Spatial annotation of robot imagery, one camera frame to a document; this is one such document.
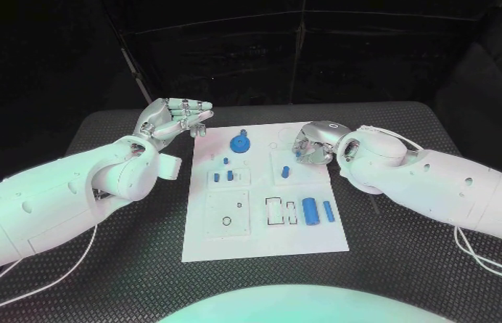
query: white board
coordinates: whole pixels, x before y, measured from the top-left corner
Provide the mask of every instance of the white board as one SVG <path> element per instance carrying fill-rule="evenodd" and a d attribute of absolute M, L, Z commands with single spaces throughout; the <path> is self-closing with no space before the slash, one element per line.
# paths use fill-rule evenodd
<path fill-rule="evenodd" d="M 292 152 L 305 124 L 208 128 L 207 136 L 197 137 L 184 262 L 348 251 L 327 166 L 296 163 Z M 252 147 L 239 154 L 231 139 L 243 129 Z M 286 165 L 290 175 L 283 178 Z M 303 215 L 309 197 L 316 199 L 321 219 L 312 226 Z M 325 201 L 335 222 L 329 222 Z"/>

